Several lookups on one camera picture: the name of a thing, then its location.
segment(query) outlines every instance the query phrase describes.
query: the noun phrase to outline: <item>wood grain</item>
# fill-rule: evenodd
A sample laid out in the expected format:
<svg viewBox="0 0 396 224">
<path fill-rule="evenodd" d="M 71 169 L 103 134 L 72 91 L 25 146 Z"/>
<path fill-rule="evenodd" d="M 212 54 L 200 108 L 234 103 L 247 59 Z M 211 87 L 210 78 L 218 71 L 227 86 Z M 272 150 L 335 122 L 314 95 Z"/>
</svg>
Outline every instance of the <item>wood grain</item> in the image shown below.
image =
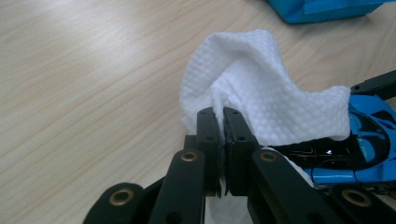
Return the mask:
<svg viewBox="0 0 396 224">
<path fill-rule="evenodd" d="M 110 186 L 162 177 L 186 133 L 184 69 L 211 33 L 269 30 L 320 91 L 396 69 L 395 11 L 287 25 L 259 0 L 1 1 L 0 223 L 81 223 Z"/>
</svg>

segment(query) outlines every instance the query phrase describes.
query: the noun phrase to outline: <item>wooden table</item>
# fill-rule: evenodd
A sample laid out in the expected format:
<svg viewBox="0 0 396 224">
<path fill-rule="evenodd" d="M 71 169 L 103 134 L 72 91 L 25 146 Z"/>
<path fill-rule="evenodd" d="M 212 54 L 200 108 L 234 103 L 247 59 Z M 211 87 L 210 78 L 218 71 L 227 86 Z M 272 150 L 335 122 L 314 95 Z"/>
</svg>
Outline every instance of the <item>wooden table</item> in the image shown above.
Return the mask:
<svg viewBox="0 0 396 224">
<path fill-rule="evenodd" d="M 110 186 L 164 176 L 211 33 L 270 31 L 291 78 L 321 91 L 396 69 L 395 11 L 287 25 L 258 0 L 1 1 L 0 223 L 81 223 Z"/>
</svg>

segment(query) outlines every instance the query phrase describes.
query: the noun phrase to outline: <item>blue tissue pack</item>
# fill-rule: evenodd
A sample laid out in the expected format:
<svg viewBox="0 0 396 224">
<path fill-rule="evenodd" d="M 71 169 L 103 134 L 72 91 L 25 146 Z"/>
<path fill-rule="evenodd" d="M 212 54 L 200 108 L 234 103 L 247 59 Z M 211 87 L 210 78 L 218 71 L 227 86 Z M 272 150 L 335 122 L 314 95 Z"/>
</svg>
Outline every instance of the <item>blue tissue pack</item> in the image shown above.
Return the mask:
<svg viewBox="0 0 396 224">
<path fill-rule="evenodd" d="M 288 23 L 332 21 L 373 12 L 396 0 L 268 0 Z"/>
</svg>

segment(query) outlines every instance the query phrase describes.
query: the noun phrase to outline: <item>blue package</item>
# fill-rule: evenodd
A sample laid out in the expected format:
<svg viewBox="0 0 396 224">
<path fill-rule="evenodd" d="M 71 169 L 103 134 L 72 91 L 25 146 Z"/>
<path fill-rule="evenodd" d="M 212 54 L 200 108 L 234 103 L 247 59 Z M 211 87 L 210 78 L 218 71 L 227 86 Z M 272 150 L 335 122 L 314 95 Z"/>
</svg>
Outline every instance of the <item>blue package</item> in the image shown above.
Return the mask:
<svg viewBox="0 0 396 224">
<path fill-rule="evenodd" d="M 268 0 L 277 14 L 289 23 L 331 21 L 373 12 L 396 0 Z"/>
</svg>

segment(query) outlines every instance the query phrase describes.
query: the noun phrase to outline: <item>textured white towel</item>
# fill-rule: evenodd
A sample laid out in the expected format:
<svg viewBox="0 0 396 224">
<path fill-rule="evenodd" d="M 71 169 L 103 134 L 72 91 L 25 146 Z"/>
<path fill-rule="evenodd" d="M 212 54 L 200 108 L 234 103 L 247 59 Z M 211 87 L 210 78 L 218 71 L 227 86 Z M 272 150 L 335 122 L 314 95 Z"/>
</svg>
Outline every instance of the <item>textured white towel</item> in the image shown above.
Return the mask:
<svg viewBox="0 0 396 224">
<path fill-rule="evenodd" d="M 197 112 L 210 106 L 222 128 L 222 109 L 228 106 L 244 115 L 263 146 L 347 138 L 348 99 L 349 88 L 343 86 L 299 90 L 283 66 L 276 41 L 263 30 L 209 36 L 193 54 L 180 93 L 182 121 L 189 133 L 196 133 Z M 247 212 L 238 208 L 235 213 L 240 200 L 210 200 L 216 203 L 208 205 L 206 223 L 248 223 Z"/>
</svg>

